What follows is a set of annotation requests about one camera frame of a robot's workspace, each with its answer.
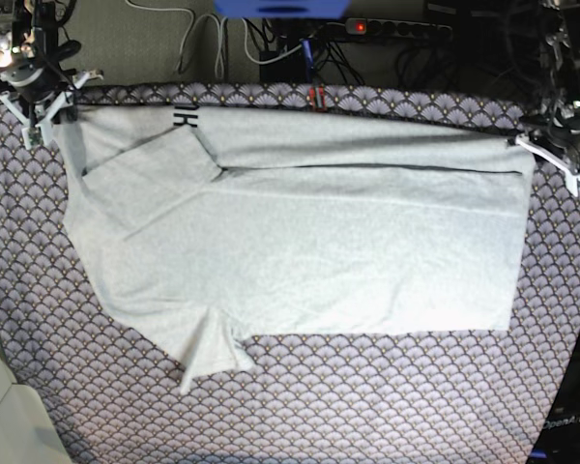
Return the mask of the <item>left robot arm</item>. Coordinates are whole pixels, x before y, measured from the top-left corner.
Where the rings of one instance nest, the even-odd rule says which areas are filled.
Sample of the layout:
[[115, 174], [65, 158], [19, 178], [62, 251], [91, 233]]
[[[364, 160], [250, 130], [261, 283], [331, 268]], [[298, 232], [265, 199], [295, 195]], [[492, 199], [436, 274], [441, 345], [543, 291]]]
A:
[[509, 1], [502, 30], [514, 73], [529, 85], [525, 135], [580, 174], [580, 1]]

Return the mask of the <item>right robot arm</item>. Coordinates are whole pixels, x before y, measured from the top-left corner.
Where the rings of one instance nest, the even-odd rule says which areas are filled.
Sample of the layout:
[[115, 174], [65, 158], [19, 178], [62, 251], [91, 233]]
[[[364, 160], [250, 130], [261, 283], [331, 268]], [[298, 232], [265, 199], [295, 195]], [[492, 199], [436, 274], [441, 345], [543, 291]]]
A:
[[0, 97], [22, 111], [29, 127], [62, 118], [77, 118], [79, 90], [100, 70], [65, 70], [62, 63], [77, 55], [81, 42], [66, 25], [75, 1], [0, 1]]

